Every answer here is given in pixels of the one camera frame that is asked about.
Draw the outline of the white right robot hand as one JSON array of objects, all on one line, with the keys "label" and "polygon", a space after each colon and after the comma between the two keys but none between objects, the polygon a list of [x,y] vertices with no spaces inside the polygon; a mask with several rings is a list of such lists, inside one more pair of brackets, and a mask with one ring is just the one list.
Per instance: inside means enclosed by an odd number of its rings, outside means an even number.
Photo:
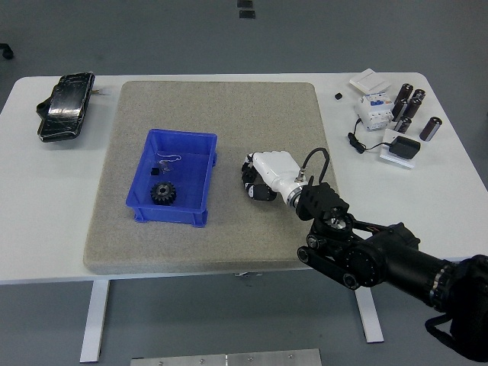
[{"label": "white right robot hand", "polygon": [[289,207],[296,207],[303,186],[304,169],[286,151],[254,152],[241,168],[244,188],[256,201],[273,201],[278,194]]}]

